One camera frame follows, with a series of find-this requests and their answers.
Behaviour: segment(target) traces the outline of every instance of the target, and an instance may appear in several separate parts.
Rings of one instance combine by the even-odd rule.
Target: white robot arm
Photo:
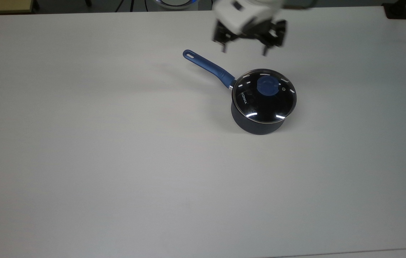
[[[273,17],[282,9],[308,9],[316,4],[312,0],[308,7],[284,6],[285,0],[218,0],[214,5],[217,24],[213,41],[222,45],[238,38],[258,39],[264,44],[263,55],[274,46],[282,46],[286,21],[274,21]]]

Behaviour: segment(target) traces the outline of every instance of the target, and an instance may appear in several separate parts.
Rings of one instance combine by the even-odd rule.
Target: tabletop
[[[406,248],[406,20],[285,10],[263,57],[214,14],[0,16],[0,258],[259,258]],[[291,80],[277,131],[221,82]]]

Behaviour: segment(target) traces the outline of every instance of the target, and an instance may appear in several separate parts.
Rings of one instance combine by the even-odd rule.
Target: blue lid knob
[[[257,80],[257,90],[265,96],[273,96],[278,93],[280,82],[273,76],[264,75]]]

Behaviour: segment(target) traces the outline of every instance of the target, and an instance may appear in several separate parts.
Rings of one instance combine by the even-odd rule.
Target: saucepan
[[[185,59],[216,75],[232,91],[231,114],[234,121],[251,134],[269,134],[277,130],[295,108],[295,88],[279,72],[255,69],[236,79],[226,70],[191,50]]]

